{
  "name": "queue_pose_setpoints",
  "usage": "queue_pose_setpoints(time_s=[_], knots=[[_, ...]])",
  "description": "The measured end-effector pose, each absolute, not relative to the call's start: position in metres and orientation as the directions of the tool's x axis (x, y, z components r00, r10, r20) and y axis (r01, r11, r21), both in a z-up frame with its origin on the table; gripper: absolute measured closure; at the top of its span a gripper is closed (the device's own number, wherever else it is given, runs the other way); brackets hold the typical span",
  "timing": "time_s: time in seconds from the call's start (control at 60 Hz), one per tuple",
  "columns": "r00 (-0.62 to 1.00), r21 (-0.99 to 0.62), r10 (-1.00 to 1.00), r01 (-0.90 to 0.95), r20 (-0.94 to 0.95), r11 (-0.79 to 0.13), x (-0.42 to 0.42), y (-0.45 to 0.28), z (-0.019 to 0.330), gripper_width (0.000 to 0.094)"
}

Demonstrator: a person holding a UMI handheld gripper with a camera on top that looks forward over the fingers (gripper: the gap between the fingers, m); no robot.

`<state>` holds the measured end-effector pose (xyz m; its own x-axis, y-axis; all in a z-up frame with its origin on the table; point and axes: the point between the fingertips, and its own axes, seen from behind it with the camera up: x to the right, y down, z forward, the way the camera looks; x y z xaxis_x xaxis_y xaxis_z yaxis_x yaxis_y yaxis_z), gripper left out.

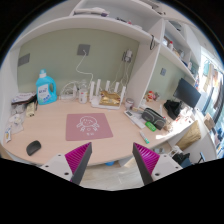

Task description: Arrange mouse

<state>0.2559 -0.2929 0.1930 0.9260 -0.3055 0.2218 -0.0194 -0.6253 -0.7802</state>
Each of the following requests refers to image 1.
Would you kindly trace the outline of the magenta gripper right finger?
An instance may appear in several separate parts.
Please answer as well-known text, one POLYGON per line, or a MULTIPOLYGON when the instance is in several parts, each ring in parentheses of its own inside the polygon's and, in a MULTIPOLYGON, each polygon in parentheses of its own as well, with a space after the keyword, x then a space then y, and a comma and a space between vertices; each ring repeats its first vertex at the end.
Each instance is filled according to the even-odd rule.
POLYGON ((152 183, 152 172, 160 155, 138 143, 133 144, 132 153, 139 168, 143 183, 145 185, 152 183))

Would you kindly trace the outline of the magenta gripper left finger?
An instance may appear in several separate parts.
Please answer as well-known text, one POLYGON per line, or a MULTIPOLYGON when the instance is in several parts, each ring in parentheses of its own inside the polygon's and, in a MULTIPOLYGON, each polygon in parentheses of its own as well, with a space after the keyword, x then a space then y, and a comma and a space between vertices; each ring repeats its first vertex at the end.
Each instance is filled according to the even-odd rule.
POLYGON ((92 154, 92 143, 86 143, 68 152, 65 155, 66 161, 72 171, 71 182, 79 185, 92 154))

